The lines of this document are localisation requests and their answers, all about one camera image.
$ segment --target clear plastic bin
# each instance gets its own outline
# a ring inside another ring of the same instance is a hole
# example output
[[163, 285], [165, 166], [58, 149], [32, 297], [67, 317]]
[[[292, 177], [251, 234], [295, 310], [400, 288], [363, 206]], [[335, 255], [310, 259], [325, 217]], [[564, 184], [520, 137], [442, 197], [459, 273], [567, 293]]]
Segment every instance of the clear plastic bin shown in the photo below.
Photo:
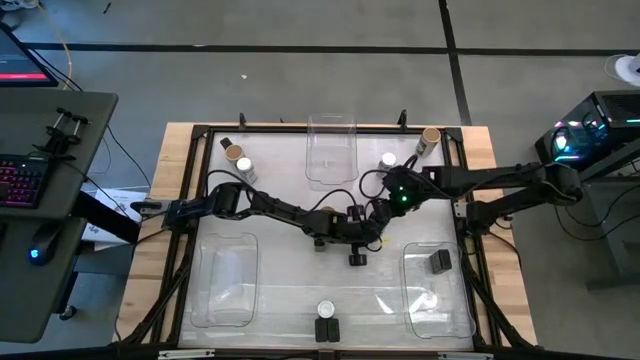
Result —
[[258, 242], [252, 234], [211, 234], [200, 243], [200, 271], [191, 313], [196, 327], [246, 326], [253, 319]]
[[[434, 274], [429, 259], [448, 250], [452, 269]], [[468, 338], [475, 333], [462, 278], [460, 248], [453, 243], [410, 243], [401, 265], [406, 324], [416, 336]]]
[[353, 116], [309, 116], [306, 175], [311, 189], [320, 191], [345, 187], [358, 178], [356, 120]]

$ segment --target small black block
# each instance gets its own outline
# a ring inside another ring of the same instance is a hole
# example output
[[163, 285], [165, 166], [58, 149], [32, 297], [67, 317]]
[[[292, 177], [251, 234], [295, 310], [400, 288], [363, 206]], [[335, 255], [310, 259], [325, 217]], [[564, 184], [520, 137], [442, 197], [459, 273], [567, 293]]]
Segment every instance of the small black block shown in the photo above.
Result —
[[329, 341], [327, 319], [316, 319], [316, 342]]
[[340, 342], [340, 321], [338, 319], [327, 319], [327, 332], [329, 342]]
[[451, 270], [451, 255], [449, 250], [441, 249], [429, 257], [431, 262], [431, 271], [434, 274], [442, 274], [447, 270]]

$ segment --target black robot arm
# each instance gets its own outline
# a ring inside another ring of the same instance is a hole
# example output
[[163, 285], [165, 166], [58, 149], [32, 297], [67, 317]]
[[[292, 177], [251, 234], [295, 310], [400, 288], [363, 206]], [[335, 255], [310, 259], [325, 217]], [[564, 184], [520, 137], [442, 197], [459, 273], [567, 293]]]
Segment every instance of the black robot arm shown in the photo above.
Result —
[[466, 230], [474, 234], [486, 234], [498, 218], [518, 211], [542, 204], [568, 206], [582, 199], [578, 173], [558, 163], [488, 170], [424, 167], [422, 175], [444, 192], [459, 196], [471, 190], [523, 188], [491, 202], [456, 203], [456, 216], [466, 218]]
[[[484, 170], [426, 166], [420, 172], [408, 166], [396, 166], [386, 172], [383, 186], [389, 192], [388, 199], [371, 198], [373, 211], [367, 216], [364, 207], [355, 200], [346, 213], [305, 210], [248, 184], [228, 182], [216, 186], [207, 196], [170, 202], [163, 228], [181, 231], [191, 221], [209, 215], [227, 220], [267, 216], [300, 228], [314, 239], [317, 248], [325, 243], [351, 245], [349, 263], [357, 266], [366, 265], [366, 256], [359, 254], [359, 249], [379, 241], [392, 218], [418, 209], [429, 199], [456, 200], [474, 190], [524, 188], [491, 202], [456, 203], [456, 216], [466, 218], [467, 232], [479, 234], [486, 233], [502, 216], [544, 203], [566, 206], [582, 197], [576, 171], [562, 164], [532, 163]], [[243, 192], [250, 206], [238, 210]]]

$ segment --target rgb keyboard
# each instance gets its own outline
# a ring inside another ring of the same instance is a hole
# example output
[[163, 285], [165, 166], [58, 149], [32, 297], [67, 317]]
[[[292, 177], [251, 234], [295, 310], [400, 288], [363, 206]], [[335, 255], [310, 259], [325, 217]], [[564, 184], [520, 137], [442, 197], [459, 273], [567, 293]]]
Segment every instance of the rgb keyboard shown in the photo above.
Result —
[[0, 207], [37, 208], [49, 160], [0, 154]]

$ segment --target gray floor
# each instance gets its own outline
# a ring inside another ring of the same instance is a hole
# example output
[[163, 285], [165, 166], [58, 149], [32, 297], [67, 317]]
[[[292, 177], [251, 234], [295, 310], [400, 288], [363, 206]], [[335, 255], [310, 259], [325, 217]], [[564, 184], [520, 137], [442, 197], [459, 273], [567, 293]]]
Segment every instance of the gray floor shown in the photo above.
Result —
[[[120, 0], [111, 1], [103, 14], [108, 2], [45, 4], [69, 42], [445, 46], [437, 0]], [[640, 49], [640, 2], [633, 0], [448, 3], [459, 47]], [[24, 19], [17, 31], [23, 41], [58, 41], [37, 11], [12, 15]], [[63, 52], [41, 53], [66, 71]], [[236, 120], [240, 111], [249, 121], [300, 121], [309, 113], [334, 111], [353, 112], [363, 123], [392, 123], [406, 108], [411, 123], [460, 123], [443, 55], [73, 52], [72, 57], [81, 86], [120, 96], [113, 130], [149, 175], [168, 121]], [[489, 126], [498, 164], [535, 160], [533, 141], [591, 91], [627, 89], [603, 73], [604, 61], [461, 56], [471, 120]], [[111, 169], [100, 175], [107, 165], [100, 150], [94, 179], [108, 187], [144, 185], [113, 145], [111, 152]], [[640, 289], [587, 292], [585, 281], [606, 268], [603, 255], [597, 244], [563, 236], [550, 210], [532, 209], [514, 220], [539, 343], [552, 350], [637, 357]], [[86, 308], [84, 317], [52, 320], [39, 343], [1, 344], [0, 352], [79, 346], [77, 338], [63, 333], [82, 333], [82, 346], [109, 341], [124, 283], [101, 285], [95, 276], [81, 279], [73, 294]]]

